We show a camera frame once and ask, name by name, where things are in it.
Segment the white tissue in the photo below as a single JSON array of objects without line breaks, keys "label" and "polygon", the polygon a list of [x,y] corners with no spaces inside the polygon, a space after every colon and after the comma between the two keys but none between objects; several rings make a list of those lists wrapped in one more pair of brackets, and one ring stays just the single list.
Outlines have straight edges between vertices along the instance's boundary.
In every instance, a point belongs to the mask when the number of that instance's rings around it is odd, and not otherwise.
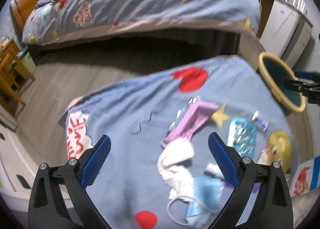
[{"label": "white tissue", "polygon": [[157,169],[164,183],[171,188],[170,200],[176,196],[193,195],[194,178],[182,163],[191,160],[194,155],[191,142],[181,137],[170,142],[160,154]]}]

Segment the yellow-rimmed teal trash bin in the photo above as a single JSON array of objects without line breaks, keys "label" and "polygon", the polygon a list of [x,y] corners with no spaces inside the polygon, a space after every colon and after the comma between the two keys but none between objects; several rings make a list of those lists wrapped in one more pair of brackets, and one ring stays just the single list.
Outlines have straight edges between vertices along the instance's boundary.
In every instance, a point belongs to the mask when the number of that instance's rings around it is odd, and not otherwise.
[{"label": "yellow-rimmed teal trash bin", "polygon": [[285,80],[298,80],[291,67],[280,57],[268,52],[261,52],[258,57],[258,73],[272,93],[286,116],[302,113],[306,102],[299,92],[285,88]]}]

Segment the teal pill blister pack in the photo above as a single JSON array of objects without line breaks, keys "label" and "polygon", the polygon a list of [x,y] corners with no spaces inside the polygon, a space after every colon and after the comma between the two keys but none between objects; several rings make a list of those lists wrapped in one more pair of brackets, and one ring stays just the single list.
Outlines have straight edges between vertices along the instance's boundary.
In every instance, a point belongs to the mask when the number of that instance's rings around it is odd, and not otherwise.
[{"label": "teal pill blister pack", "polygon": [[253,159],[257,130],[255,125],[245,118],[233,117],[229,125],[227,146],[233,147],[241,157]]}]

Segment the light blue face mask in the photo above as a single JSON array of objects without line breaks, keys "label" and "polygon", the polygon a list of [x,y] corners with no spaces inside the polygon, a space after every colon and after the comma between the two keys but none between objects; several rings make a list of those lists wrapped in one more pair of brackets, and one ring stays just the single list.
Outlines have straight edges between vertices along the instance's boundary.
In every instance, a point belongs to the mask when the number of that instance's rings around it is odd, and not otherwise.
[{"label": "light blue face mask", "polygon": [[[176,196],[167,204],[166,211],[169,218],[181,226],[203,228],[213,214],[220,212],[220,201],[225,183],[216,177],[195,177],[193,182],[193,195]],[[170,211],[170,206],[178,200],[186,198],[188,207],[184,221],[177,220]]]}]

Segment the pink purple wrapper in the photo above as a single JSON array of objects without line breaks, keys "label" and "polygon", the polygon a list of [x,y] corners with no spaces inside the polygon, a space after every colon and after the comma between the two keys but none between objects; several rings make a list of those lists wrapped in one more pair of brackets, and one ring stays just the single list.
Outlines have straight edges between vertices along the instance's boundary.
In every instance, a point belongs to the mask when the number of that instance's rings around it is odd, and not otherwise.
[{"label": "pink purple wrapper", "polygon": [[187,105],[177,112],[176,120],[170,125],[166,137],[161,141],[161,146],[167,145],[178,139],[191,140],[193,134],[207,122],[212,115],[218,111],[219,105],[206,102],[200,96],[193,97]]}]

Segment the white air purifier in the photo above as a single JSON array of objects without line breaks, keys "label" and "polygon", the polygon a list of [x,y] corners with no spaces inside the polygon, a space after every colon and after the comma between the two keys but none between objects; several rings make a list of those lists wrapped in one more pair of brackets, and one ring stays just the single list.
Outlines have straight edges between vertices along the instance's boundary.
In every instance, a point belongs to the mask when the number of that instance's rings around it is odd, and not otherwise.
[{"label": "white air purifier", "polygon": [[310,20],[295,7],[274,0],[260,44],[293,67],[309,42],[312,29]]}]

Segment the strawberry print paper box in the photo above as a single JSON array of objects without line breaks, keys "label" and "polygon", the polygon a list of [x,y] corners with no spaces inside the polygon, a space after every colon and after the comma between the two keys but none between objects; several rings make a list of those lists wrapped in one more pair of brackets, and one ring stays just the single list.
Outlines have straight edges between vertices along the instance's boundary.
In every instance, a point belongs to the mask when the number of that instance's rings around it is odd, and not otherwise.
[{"label": "strawberry print paper box", "polygon": [[319,156],[298,166],[292,180],[290,195],[294,198],[317,187],[319,187]]}]

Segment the white wifi router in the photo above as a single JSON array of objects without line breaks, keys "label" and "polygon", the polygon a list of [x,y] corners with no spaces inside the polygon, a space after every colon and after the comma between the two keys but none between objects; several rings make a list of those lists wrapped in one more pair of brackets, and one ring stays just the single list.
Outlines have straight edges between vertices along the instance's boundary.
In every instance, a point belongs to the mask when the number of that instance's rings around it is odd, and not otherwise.
[{"label": "white wifi router", "polygon": [[285,0],[286,3],[293,6],[296,10],[302,14],[306,14],[306,3],[304,0]]}]

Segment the wooden TV cabinet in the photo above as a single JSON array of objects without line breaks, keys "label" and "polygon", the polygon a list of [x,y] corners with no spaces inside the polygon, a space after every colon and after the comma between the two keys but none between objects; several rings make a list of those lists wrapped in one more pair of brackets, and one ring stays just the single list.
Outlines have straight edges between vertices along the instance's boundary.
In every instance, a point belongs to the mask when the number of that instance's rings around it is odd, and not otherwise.
[{"label": "wooden TV cabinet", "polygon": [[267,24],[268,18],[271,13],[272,6],[273,6],[273,1],[266,1],[266,0],[261,1],[262,11],[261,11],[260,25],[257,32],[258,38],[261,38],[263,34],[263,31],[265,29],[265,26]]}]

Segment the white green container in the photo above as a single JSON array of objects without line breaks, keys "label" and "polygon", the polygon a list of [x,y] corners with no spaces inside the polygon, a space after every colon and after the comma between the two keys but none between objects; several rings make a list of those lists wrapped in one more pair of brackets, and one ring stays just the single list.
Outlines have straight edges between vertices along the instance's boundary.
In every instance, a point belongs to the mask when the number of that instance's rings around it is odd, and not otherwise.
[{"label": "white green container", "polygon": [[31,57],[28,46],[24,46],[24,48],[18,52],[17,57],[31,74],[35,72],[36,65]]}]

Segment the wooden bedside stool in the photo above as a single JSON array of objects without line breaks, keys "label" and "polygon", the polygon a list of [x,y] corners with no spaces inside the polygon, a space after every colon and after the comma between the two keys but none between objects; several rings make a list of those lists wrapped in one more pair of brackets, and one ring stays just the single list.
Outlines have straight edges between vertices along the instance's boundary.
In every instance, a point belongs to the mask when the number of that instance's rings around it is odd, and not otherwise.
[{"label": "wooden bedside stool", "polygon": [[23,85],[35,80],[34,73],[31,74],[17,57],[21,50],[13,38],[1,43],[1,105],[12,115],[19,107],[25,107],[20,96]]}]

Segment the blue cartoon bed duvet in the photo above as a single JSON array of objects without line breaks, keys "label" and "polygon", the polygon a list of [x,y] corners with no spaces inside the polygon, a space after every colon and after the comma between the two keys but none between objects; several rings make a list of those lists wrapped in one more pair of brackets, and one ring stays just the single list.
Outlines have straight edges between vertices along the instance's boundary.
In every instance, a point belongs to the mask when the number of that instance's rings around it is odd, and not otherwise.
[{"label": "blue cartoon bed duvet", "polygon": [[255,35],[259,0],[38,0],[22,32],[25,45],[159,29],[217,29]]}]

